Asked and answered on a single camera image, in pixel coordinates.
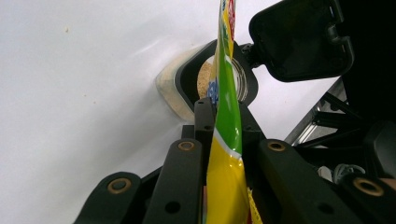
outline screw hole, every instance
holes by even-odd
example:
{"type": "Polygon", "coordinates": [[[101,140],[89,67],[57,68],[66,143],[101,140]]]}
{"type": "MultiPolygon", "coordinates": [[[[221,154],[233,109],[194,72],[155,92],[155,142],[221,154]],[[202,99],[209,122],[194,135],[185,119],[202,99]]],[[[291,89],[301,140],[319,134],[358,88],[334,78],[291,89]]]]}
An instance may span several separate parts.
{"type": "Polygon", "coordinates": [[[111,181],[107,185],[107,190],[112,194],[120,194],[127,191],[131,186],[131,180],[122,177],[111,181]]]}
{"type": "Polygon", "coordinates": [[[165,211],[169,214],[177,213],[180,210],[180,203],[178,202],[170,202],[165,206],[165,211]]]}
{"type": "Polygon", "coordinates": [[[286,149],[285,146],[278,142],[270,142],[268,143],[268,147],[273,151],[283,151],[286,149]]]}
{"type": "Polygon", "coordinates": [[[193,142],[181,142],[178,144],[178,149],[184,150],[184,151],[190,151],[194,149],[194,143],[193,142]]]}
{"type": "Polygon", "coordinates": [[[371,196],[381,197],[382,195],[384,195],[384,190],[379,185],[377,185],[375,182],[373,182],[369,179],[356,177],[353,180],[353,185],[355,186],[355,188],[359,189],[361,192],[366,193],[371,196]]]}
{"type": "Polygon", "coordinates": [[[320,210],[320,212],[328,215],[334,214],[334,209],[326,203],[320,203],[318,205],[318,209],[320,210]]]}

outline brass screw insert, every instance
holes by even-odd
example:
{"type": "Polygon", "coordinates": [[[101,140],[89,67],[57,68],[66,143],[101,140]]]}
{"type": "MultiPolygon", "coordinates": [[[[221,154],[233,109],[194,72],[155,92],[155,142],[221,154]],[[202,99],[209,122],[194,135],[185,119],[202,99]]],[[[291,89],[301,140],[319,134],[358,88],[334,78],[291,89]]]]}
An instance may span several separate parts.
{"type": "Polygon", "coordinates": [[[353,180],[353,185],[361,192],[375,197],[380,197],[384,194],[384,190],[379,185],[365,178],[356,177],[353,180]]]}
{"type": "Polygon", "coordinates": [[[269,142],[268,147],[273,151],[284,151],[286,148],[279,142],[269,142]]]}
{"type": "Polygon", "coordinates": [[[107,185],[107,190],[110,191],[110,193],[112,194],[120,194],[127,191],[131,186],[131,180],[122,177],[111,181],[107,185]]]}
{"type": "Polygon", "coordinates": [[[181,142],[178,144],[178,149],[183,151],[190,151],[195,148],[195,144],[193,142],[181,142]]]}

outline black plastic part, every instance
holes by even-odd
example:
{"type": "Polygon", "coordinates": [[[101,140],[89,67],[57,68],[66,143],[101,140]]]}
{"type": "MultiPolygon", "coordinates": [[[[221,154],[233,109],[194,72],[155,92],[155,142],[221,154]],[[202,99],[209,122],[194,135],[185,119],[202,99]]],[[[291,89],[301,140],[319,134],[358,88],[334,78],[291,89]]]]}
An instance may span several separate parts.
{"type": "Polygon", "coordinates": [[[347,131],[337,132],[337,133],[330,133],[325,136],[321,136],[319,138],[301,143],[298,147],[317,147],[321,145],[325,145],[330,142],[340,141],[354,135],[356,133],[360,133],[360,129],[350,129],[347,131]]]}
{"type": "Polygon", "coordinates": [[[306,161],[336,161],[336,164],[347,163],[348,158],[361,160],[361,147],[294,147],[306,161]]]}
{"type": "Polygon", "coordinates": [[[142,214],[146,213],[149,208],[149,203],[151,201],[152,192],[154,191],[155,185],[157,184],[158,177],[160,176],[162,167],[156,169],[155,171],[151,172],[150,174],[146,175],[142,178],[142,185],[139,191],[139,194],[142,198],[141,206],[144,207],[144,211],[142,214]]]}
{"type": "Polygon", "coordinates": [[[260,65],[262,65],[262,61],[261,61],[261,57],[259,55],[259,51],[256,50],[256,46],[254,46],[253,44],[244,44],[241,45],[241,50],[242,53],[245,56],[245,60],[247,61],[247,64],[251,67],[251,68],[257,68],[260,65]]]}
{"type": "Polygon", "coordinates": [[[355,61],[342,76],[349,105],[361,116],[396,122],[396,1],[339,0],[355,61]]]}
{"type": "MultiPolygon", "coordinates": [[[[182,64],[178,68],[175,75],[175,86],[177,88],[177,92],[184,99],[191,111],[194,111],[194,103],[200,99],[197,90],[199,71],[204,62],[210,57],[214,56],[216,45],[217,40],[213,40],[212,42],[208,43],[193,57],[182,64]]],[[[246,62],[241,49],[235,42],[233,44],[233,58],[239,62],[245,71],[247,79],[247,97],[244,102],[247,105],[250,105],[250,103],[256,98],[259,84],[253,72],[251,71],[250,66],[246,62]]]]}
{"type": "Polygon", "coordinates": [[[256,163],[257,150],[260,141],[265,139],[265,135],[246,104],[240,102],[239,111],[242,123],[242,148],[244,149],[242,158],[245,166],[245,177],[247,186],[253,188],[257,177],[256,171],[259,170],[256,163]]]}
{"type": "Polygon", "coordinates": [[[262,174],[258,174],[258,181],[255,182],[252,196],[260,217],[265,221],[265,224],[281,223],[282,205],[271,189],[268,180],[262,174]]]}
{"type": "Polygon", "coordinates": [[[346,113],[346,115],[348,115],[352,119],[360,119],[360,120],[363,119],[349,105],[347,105],[346,103],[342,102],[340,99],[338,99],[337,97],[331,95],[328,92],[324,93],[322,99],[327,101],[331,106],[334,106],[335,108],[343,111],[344,113],[346,113]]]}
{"type": "Polygon", "coordinates": [[[140,177],[130,173],[119,172],[107,176],[84,203],[75,224],[140,223],[144,214],[144,207],[140,206],[141,198],[138,194],[140,184],[140,177]],[[119,183],[125,183],[122,181],[123,178],[130,181],[130,185],[124,186],[125,190],[108,189],[114,180],[119,179],[119,183]]]}
{"type": "Polygon", "coordinates": [[[204,98],[195,102],[194,138],[202,144],[203,150],[203,173],[206,174],[209,164],[210,148],[212,147],[213,131],[215,129],[216,109],[210,98],[204,98]]]}
{"type": "Polygon", "coordinates": [[[269,73],[284,82],[338,77],[353,64],[337,0],[284,0],[256,14],[249,31],[269,73]]]}
{"type": "Polygon", "coordinates": [[[181,130],[181,138],[194,138],[194,125],[183,125],[181,130]]]}
{"type": "Polygon", "coordinates": [[[143,223],[201,223],[202,145],[183,138],[166,156],[143,223]]]}
{"type": "Polygon", "coordinates": [[[380,179],[362,174],[346,175],[341,179],[339,191],[340,197],[364,223],[396,223],[396,191],[380,179]]]}
{"type": "Polygon", "coordinates": [[[346,114],[333,112],[317,112],[312,122],[321,127],[334,129],[360,127],[363,124],[361,120],[352,119],[346,114]]]}
{"type": "Polygon", "coordinates": [[[384,178],[396,178],[396,124],[380,120],[363,141],[367,172],[384,178]]]}
{"type": "Polygon", "coordinates": [[[262,140],[257,163],[282,207],[280,223],[362,223],[289,144],[262,140]]]}

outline plastic packaging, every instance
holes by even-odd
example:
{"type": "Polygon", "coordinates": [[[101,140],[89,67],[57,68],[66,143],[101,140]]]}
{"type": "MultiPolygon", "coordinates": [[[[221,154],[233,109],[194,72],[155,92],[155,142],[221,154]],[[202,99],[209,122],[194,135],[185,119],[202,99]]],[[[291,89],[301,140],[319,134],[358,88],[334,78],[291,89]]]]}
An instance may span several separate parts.
{"type": "Polygon", "coordinates": [[[208,89],[218,109],[206,175],[208,224],[248,223],[241,118],[232,67],[234,9],[234,0],[221,0],[218,44],[208,89]]]}

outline white surface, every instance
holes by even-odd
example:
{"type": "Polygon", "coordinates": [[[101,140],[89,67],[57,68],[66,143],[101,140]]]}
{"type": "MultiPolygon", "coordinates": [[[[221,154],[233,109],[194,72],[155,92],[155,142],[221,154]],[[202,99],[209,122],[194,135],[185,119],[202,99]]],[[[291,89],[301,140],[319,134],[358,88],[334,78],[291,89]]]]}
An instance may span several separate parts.
{"type": "MultiPolygon", "coordinates": [[[[235,40],[275,1],[238,1],[235,40]]],[[[0,0],[0,223],[72,223],[99,181],[161,166],[184,123],[154,86],[178,54],[217,37],[219,1],[0,0]]],[[[250,106],[284,139],[334,79],[255,70],[250,106]]]]}

